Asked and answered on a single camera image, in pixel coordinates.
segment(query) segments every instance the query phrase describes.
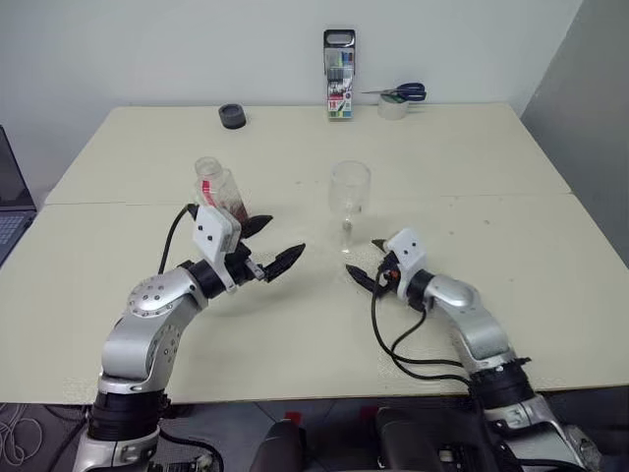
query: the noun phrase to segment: gray floor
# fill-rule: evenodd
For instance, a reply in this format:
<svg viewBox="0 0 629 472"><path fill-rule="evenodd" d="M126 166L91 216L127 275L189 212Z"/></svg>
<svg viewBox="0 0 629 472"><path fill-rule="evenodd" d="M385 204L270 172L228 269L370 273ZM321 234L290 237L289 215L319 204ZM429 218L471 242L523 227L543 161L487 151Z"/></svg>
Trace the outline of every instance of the gray floor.
<svg viewBox="0 0 629 472"><path fill-rule="evenodd" d="M629 388L563 392L549 396L555 412L564 421L582 426L609 456L605 472L629 471ZM309 471L340 471L375 468L376 442L370 428L377 407L408 409L425 426L434 443L466 442L478 444L480 434L476 417L466 412L469 406L462 398L348 398L271 402L217 403L194 405L186 416L164 420L162 427L174 436L197 438L213 444L223 455L228 472L246 472L257 446L273 422L287 412L302 415L309 447ZM7 421L12 405L0 412ZM67 416L80 414L61 407L54 411ZM26 417L37 419L44 430L39 453L22 467L9 466L3 459L0 471L45 471L58 444L72 429L73 421L53 417L41 405L30 405ZM33 431L18 431L20 444L27 449ZM76 452L74 442L64 454L56 471L71 470ZM158 461L190 459L197 449L161 442Z"/></svg>

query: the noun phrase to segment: plastic bottle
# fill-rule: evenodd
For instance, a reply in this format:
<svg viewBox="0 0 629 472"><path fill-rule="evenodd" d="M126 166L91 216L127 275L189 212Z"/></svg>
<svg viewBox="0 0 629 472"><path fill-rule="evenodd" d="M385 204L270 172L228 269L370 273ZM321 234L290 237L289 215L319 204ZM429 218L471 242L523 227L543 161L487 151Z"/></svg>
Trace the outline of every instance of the plastic bottle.
<svg viewBox="0 0 629 472"><path fill-rule="evenodd" d="M247 210L240 196L234 176L214 157L202 157L195 162L197 171L197 198L201 205L226 208L240 222L245 221Z"/></svg>

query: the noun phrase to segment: black cable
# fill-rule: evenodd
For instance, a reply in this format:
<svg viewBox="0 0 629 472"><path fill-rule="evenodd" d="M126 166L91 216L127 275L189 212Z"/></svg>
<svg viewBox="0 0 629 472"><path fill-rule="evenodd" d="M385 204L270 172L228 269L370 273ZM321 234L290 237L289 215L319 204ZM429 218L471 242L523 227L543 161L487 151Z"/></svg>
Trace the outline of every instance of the black cable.
<svg viewBox="0 0 629 472"><path fill-rule="evenodd" d="M199 447L201 449L205 449L207 451L209 451L212 454L212 458L216 460L216 462L218 462L218 472L224 472L225 471L225 463L223 462L223 456L220 455L220 452L218 452L218 450L211 444L208 444L207 442L202 442L202 441L195 441L195 440L186 440L183 438L176 438L174 436L170 436L168 433L166 433L163 429L159 429L159 435L164 438L165 440L167 440L170 443L174 443L174 444L183 444L183 445L191 445L193 447Z"/></svg>
<svg viewBox="0 0 629 472"><path fill-rule="evenodd" d="M59 413L57 413L55 410L52 409L51 406L48 405L41 405L43 406L44 410L46 410L48 413L50 413L52 416L54 416L55 418L62 420L62 421L81 421L81 416L64 416L64 415L60 415ZM74 410L74 411L79 411L82 408L81 407L75 407L75 406L58 406L58 408L63 408L64 410Z"/></svg>
<svg viewBox="0 0 629 472"><path fill-rule="evenodd" d="M381 276L382 276L382 269L379 268L378 271L377 271L377 274L375 276L375 286L376 286L376 288L379 285ZM377 318L376 318L376 315L375 315L375 302L376 302L376 300L377 300L377 293L374 291L372 293L372 326L373 326L373 333L375 334L375 339L377 339L377 343L380 345L382 350L384 352L386 352L391 357L391 359L393 359L394 361L403 362L405 364L415 364L415 365L421 365L421 366L435 366L436 365L436 366L463 367L463 364L461 364L460 362L450 361L450 360L447 360L447 359L409 359L407 357L402 357L402 356L400 356L398 354L395 354L384 343L384 341L382 340L382 336L380 335L380 331L379 331L379 329L377 327ZM420 324L416 325L415 329L417 329L420 326L421 326ZM412 328L410 329L410 332L407 331L405 334L409 335L411 332L413 332Z"/></svg>
<svg viewBox="0 0 629 472"><path fill-rule="evenodd" d="M164 252L161 254L161 262L159 263L159 270L157 271L157 273L164 273L164 268L166 267L166 260L168 259L168 252L170 251L170 242L173 239L173 235L175 234L175 229L177 229L177 225L179 224L179 221L184 216L184 214L186 214L188 210L189 210L189 206L188 205L184 206L181 209L181 211L177 213L177 216L175 216L173 223L170 225L170 229L168 230L168 236L166 236L166 244L164 245Z"/></svg>
<svg viewBox="0 0 629 472"><path fill-rule="evenodd" d="M66 436L66 438L63 440L63 442L61 442L61 444L59 444L59 447L57 447L57 450L55 451L54 455L52 456L52 459L50 460L50 464L48 465L48 468L46 469L46 472L53 472L55 470L55 467L57 466L57 462L59 462L59 459L61 458L61 456L63 455L65 450L68 448L70 443L77 436L77 434L81 432L83 427L86 425L86 422L87 422L87 417L84 416L81 419L81 421L79 421L79 423L77 423L75 425L75 427L72 429L70 434L68 436Z"/></svg>
<svg viewBox="0 0 629 472"><path fill-rule="evenodd" d="M420 320L413 324L409 329L407 329L406 331L404 331L402 333L402 335L400 335L400 337L398 337L393 344L391 345L391 352L395 352L395 348L404 340L406 339L408 336L410 336L412 333L414 333L415 331L417 331L420 326L422 326L424 324L424 321L426 320L426 310L422 311L422 317L420 318ZM406 367L404 367L397 359L395 359L394 357L391 357L391 360L393 361L393 364L395 364L395 366L402 371L404 374L406 374L407 376L412 377L413 379L417 379L419 381L457 381L457 382L461 382L463 384L465 384L466 386L470 386L471 383L470 381L468 381L467 379L465 379L464 377L461 376L457 376L454 374L441 374L441 375L436 375L436 376L424 376L421 374L417 374L409 369L407 369Z"/></svg>

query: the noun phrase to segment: table surface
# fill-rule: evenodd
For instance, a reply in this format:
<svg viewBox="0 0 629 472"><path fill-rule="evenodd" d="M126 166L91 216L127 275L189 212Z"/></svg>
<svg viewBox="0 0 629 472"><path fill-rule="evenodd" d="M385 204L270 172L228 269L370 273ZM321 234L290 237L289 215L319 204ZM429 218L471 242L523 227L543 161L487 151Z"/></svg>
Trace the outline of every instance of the table surface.
<svg viewBox="0 0 629 472"><path fill-rule="evenodd" d="M375 201L570 192L508 105L421 110L385 121L359 106L353 121L330 123L320 106L248 107L247 126L230 131L216 107L116 108L47 202L181 204L204 155L232 169L247 202L265 205L324 197L343 159L372 170Z"/></svg>
<svg viewBox="0 0 629 472"><path fill-rule="evenodd" d="M192 163L204 154L234 169L250 213L274 215L250 241L259 262L298 242L307 249L273 283L252 282L225 294L193 320L168 387L174 401L464 392L457 383L422 383L395 369L373 338L368 293L343 268L352 263L374 271L381 253L368 240L403 226L421 235L429 270L480 290L517 352L534 359L527 372L535 388L629 384L629 271L508 107L427 107L398 122L399 129L382 121L396 138L387 154L371 149L366 157L358 138L363 124L366 139L384 149L372 139L379 133L369 116L374 108L359 108L352 124L313 125L309 136L326 141L329 134L335 143L342 142L339 128L350 130L356 142L346 156L373 170L372 205L357 224L350 255L338 251L325 198L329 166L342 156L302 144L305 134L294 122L301 114L314 121L313 110L248 108L245 130L253 130L242 135L245 145L239 132L213 127L215 108L114 110L0 269L0 400L93 401L102 344L130 289L156 272L168 227L192 189ZM293 117L286 126L295 133L275 143L255 127L271 126L266 122L281 112ZM480 117L495 130L481 133ZM186 151L185 163L175 165L177 137ZM255 140L263 143L250 160L262 155L264 165L248 167L245 151L256 148ZM284 152L267 158L272 148ZM506 162L498 158L500 148ZM451 173L457 166L463 170ZM102 179L85 185L99 172ZM414 185L413 176L422 185ZM170 177L179 184L148 185ZM184 219L170 266L199 258L192 231ZM389 340L418 316L392 296L380 303L379 314ZM439 316L430 316L401 353L455 358Z"/></svg>

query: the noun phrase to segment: scissors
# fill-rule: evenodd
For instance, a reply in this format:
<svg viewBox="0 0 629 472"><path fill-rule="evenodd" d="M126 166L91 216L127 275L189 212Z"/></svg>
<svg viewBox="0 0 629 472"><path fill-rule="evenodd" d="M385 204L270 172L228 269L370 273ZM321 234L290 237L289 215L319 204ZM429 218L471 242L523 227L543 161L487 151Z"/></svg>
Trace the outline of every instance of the scissors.
<svg viewBox="0 0 629 472"><path fill-rule="evenodd" d="M363 91L363 93L378 93L380 95L398 95L405 101L424 101L426 99L426 88L419 82L409 82L396 88L385 90Z"/></svg>

